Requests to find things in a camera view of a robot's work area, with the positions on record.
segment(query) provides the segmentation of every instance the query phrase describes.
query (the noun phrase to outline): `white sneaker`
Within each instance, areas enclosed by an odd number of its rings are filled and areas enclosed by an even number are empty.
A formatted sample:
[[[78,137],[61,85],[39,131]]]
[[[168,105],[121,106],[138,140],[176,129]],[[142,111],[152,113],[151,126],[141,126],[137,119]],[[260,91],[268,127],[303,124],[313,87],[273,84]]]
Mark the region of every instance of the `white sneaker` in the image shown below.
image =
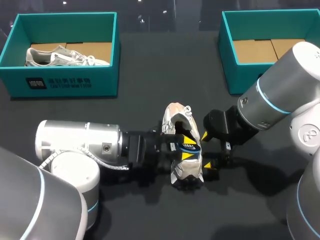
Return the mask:
[[[95,59],[94,56],[85,56],[59,45],[53,51],[38,51],[29,48],[26,51],[26,66],[103,66],[108,62]]]
[[[192,117],[191,107],[180,103],[170,103],[165,110],[162,120],[162,132],[165,134],[183,134],[199,146],[198,153],[183,153],[181,159],[174,159],[171,164],[171,184],[188,185],[190,182],[200,180],[204,182],[202,174],[202,155],[200,135],[197,124]],[[170,143],[171,151],[178,145]]]

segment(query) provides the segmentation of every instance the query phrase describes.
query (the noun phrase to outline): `black logo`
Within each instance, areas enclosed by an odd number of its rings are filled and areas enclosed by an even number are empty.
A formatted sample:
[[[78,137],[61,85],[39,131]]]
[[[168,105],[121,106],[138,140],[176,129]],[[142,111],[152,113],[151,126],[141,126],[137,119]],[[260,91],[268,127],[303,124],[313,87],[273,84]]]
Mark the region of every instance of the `black logo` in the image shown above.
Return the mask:
[[[31,89],[47,89],[42,77],[26,77],[25,80]]]

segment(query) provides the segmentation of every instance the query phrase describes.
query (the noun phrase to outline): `yellow and black label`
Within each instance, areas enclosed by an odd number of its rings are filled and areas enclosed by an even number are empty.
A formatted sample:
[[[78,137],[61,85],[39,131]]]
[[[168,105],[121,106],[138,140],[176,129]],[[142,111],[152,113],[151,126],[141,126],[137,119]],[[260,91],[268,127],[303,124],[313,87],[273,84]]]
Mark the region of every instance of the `yellow and black label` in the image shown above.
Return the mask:
[[[200,153],[188,153],[188,152],[183,152],[181,154],[181,160],[193,160],[193,159],[199,159]]]

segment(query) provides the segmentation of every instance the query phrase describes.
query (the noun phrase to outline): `robot logo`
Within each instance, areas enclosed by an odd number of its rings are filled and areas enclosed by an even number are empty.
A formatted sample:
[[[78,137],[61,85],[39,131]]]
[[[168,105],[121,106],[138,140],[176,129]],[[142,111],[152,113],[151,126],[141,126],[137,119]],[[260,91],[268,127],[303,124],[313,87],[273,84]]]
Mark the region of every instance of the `robot logo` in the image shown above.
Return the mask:
[[[306,132],[304,135],[303,135],[303,141],[306,143],[308,142],[309,140],[311,140],[313,137],[317,136],[317,131],[316,130],[313,130],[311,129],[310,131]]]
[[[318,146],[320,142],[320,130],[313,124],[303,125],[298,132],[300,141],[308,146]]]

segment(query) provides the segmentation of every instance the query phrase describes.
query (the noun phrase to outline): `black table surface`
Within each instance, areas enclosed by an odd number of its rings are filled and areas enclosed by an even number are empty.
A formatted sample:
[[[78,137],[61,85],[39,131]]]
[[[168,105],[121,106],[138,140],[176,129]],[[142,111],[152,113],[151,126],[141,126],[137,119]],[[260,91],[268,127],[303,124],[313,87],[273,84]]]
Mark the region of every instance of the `black table surface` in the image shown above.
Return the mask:
[[[10,100],[0,83],[0,146],[39,165],[35,134],[42,120],[118,124],[146,131],[166,106],[192,108],[200,135],[212,109],[236,104],[217,50],[216,32],[123,33],[115,99]],[[243,166],[222,169],[219,181],[194,192],[173,188],[169,175],[149,187],[136,181],[101,183],[99,217],[90,240],[290,240],[286,204],[307,165],[289,136],[290,117],[259,132],[235,156]],[[217,142],[202,145],[215,149]]]

